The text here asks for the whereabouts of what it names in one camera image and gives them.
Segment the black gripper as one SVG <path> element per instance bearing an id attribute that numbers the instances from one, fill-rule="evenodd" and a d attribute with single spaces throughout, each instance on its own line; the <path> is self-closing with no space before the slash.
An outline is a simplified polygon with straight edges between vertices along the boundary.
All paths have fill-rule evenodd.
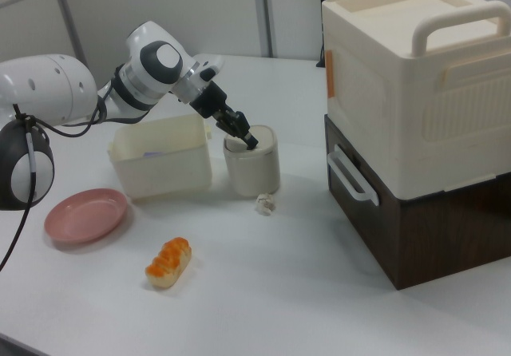
<path id="1" fill-rule="evenodd" d="M 234 112 L 226 103 L 227 94 L 211 81 L 190 105 L 204 118 L 213 117 L 223 131 L 235 131 L 224 138 L 228 151 L 251 151 L 259 141 L 252 135 L 247 118 L 240 111 Z"/>

